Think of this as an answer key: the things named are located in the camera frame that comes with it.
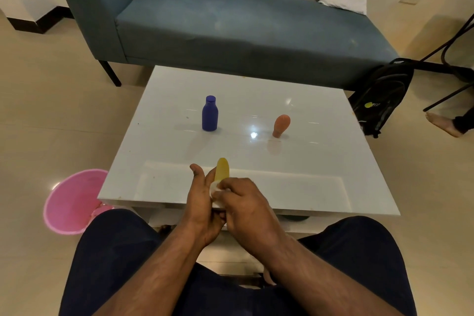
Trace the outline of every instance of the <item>blue bottle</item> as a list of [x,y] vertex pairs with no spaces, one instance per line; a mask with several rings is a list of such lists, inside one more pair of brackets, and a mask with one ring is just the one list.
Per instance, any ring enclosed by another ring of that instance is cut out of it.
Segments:
[[214,131],[217,129],[217,117],[219,110],[216,106],[216,97],[209,95],[206,97],[206,105],[202,108],[202,129]]

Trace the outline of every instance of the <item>forearm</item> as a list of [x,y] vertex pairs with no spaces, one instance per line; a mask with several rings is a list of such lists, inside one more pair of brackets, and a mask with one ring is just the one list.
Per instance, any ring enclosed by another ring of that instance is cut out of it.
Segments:
[[310,315],[402,316],[288,235],[262,258],[262,263]]
[[203,246],[192,227],[178,225],[94,316],[171,315]]

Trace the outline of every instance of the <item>hand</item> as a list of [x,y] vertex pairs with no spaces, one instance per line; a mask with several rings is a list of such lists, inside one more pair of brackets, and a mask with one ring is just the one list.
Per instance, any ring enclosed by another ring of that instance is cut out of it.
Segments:
[[212,198],[226,210],[227,229],[262,262],[286,237],[267,199],[248,178],[226,178],[217,187],[223,191]]
[[226,223],[225,212],[212,210],[212,201],[209,197],[209,186],[216,176],[216,168],[204,176],[204,171],[199,165],[191,164],[189,167],[194,173],[194,178],[180,224],[195,231],[198,241],[204,248],[219,235]]

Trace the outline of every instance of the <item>black baseboard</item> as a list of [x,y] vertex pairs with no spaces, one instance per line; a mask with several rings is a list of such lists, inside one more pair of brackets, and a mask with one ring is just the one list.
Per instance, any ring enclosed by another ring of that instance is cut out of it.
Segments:
[[30,33],[44,34],[59,20],[63,18],[74,19],[71,9],[65,6],[57,6],[50,12],[43,15],[37,21],[7,18],[10,24],[18,31],[28,31]]

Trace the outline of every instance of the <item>right hand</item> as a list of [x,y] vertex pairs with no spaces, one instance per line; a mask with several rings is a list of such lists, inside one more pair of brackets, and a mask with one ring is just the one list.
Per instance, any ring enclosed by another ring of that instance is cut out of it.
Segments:
[[248,178],[226,178],[217,187],[223,191],[212,198],[226,210],[227,229],[261,261],[286,237],[267,199]]

